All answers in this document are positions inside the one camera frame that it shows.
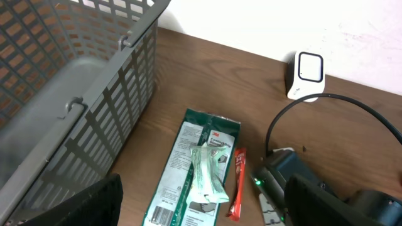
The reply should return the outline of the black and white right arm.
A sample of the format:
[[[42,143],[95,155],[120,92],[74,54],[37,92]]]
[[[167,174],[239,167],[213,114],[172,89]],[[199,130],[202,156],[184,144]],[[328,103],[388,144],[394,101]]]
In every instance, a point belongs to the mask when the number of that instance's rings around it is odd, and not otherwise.
[[[285,225],[401,225],[401,200],[377,190],[341,200],[291,148],[270,151],[253,180]]]

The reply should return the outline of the green 3M glove package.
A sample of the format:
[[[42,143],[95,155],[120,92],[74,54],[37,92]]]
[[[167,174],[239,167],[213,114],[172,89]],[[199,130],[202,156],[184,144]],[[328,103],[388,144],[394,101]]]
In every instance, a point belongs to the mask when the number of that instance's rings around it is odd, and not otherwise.
[[[217,159],[218,182],[225,184],[241,123],[226,117],[187,109],[143,225],[215,225],[220,205],[188,199],[194,169],[190,148],[206,144],[225,147]]]

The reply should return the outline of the mint green wipe packet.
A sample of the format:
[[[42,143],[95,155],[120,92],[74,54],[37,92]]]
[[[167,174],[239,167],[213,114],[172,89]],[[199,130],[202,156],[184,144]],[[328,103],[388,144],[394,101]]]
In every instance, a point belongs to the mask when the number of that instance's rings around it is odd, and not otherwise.
[[[209,146],[204,143],[201,146],[192,146],[190,150],[193,179],[186,203],[227,203],[229,197],[219,178],[218,164],[227,147]]]

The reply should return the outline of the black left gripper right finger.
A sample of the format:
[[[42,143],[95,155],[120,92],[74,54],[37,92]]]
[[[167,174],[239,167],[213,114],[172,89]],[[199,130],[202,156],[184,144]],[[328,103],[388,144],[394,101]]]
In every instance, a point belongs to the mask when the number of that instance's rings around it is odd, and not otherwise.
[[[378,206],[379,195],[360,190],[345,201],[302,175],[290,176],[285,185],[286,225],[387,225]]]

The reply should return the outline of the red coffee stick sachet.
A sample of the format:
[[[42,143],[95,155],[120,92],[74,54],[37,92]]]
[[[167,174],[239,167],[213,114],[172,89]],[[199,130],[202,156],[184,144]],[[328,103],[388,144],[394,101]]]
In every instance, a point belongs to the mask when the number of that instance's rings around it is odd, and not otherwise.
[[[244,178],[246,169],[246,148],[235,150],[235,170],[236,170],[236,192],[234,200],[228,211],[227,217],[238,222],[241,216],[242,191],[244,188]]]

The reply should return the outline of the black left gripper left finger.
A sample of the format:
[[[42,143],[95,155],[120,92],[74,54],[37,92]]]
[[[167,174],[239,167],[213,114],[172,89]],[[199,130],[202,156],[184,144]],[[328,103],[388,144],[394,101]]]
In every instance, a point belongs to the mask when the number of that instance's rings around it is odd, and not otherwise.
[[[121,177],[114,173],[24,224],[28,226],[116,226],[119,222],[122,199]]]

